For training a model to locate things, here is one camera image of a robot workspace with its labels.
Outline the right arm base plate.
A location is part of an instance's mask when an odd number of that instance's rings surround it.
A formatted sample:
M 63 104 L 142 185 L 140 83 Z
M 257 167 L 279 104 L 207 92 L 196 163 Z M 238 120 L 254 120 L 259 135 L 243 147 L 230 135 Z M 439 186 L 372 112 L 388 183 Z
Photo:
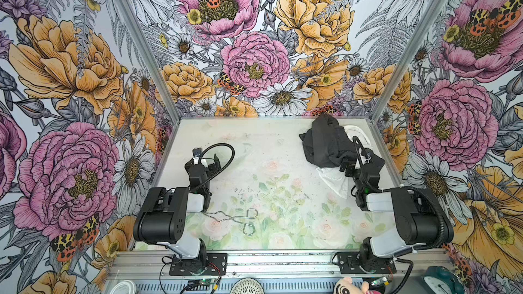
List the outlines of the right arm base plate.
M 363 257 L 355 251 L 337 252 L 331 263 L 339 268 L 341 274 L 395 274 L 396 266 L 392 259 Z

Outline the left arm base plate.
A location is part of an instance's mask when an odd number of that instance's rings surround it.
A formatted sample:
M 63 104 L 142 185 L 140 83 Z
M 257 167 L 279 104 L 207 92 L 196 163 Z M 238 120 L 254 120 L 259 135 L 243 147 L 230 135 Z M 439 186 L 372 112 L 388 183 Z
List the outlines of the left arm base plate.
M 171 263 L 170 276 L 224 276 L 227 272 L 228 254 L 207 253 L 194 259 L 175 260 Z

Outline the white cloth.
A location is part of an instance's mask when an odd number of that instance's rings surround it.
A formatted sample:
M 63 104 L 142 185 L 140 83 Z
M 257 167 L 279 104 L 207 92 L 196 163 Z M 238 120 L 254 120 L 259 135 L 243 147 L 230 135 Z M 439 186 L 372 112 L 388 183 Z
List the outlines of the white cloth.
M 369 137 L 363 132 L 363 130 L 357 126 L 347 125 L 343 127 L 347 137 L 351 140 L 352 137 L 356 136 L 365 147 L 366 152 L 370 154 L 373 149 Z M 355 185 L 355 182 L 346 177 L 344 171 L 340 171 L 339 167 L 317 167 L 316 171 L 320 179 L 339 197 L 347 199 L 349 196 L 350 187 Z

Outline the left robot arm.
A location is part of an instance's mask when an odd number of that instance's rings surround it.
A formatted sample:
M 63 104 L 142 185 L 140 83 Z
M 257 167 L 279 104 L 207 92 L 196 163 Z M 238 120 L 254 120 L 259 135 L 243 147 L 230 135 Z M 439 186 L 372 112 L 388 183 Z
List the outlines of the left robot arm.
M 208 210 L 211 178 L 221 169 L 217 156 L 205 158 L 204 155 L 202 149 L 196 148 L 193 158 L 185 163 L 189 186 L 154 187 L 148 191 L 133 226 L 135 241 L 163 246 L 181 260 L 204 260 L 204 242 L 185 230 L 188 214 Z

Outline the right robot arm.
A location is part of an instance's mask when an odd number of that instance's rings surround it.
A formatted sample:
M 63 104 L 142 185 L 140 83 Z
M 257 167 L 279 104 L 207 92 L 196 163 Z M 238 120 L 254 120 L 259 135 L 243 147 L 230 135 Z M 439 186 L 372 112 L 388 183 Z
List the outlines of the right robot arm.
M 379 168 L 371 160 L 342 160 L 340 170 L 354 179 L 356 205 L 364 212 L 391 212 L 394 227 L 363 240 L 358 254 L 347 257 L 347 267 L 360 273 L 395 269 L 394 261 L 421 250 L 436 249 L 454 239 L 454 230 L 430 189 L 400 186 L 380 189 Z

